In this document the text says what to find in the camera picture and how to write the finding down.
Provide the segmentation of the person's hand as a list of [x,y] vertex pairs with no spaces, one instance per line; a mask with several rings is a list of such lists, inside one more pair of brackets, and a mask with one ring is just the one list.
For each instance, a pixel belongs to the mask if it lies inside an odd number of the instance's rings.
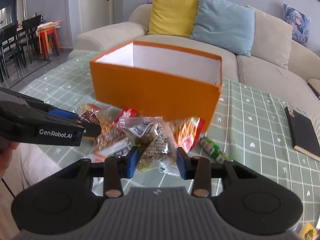
[[18,142],[9,142],[9,145],[1,150],[0,155],[0,177],[3,178],[6,170],[9,168],[13,151],[16,150],[19,146]]

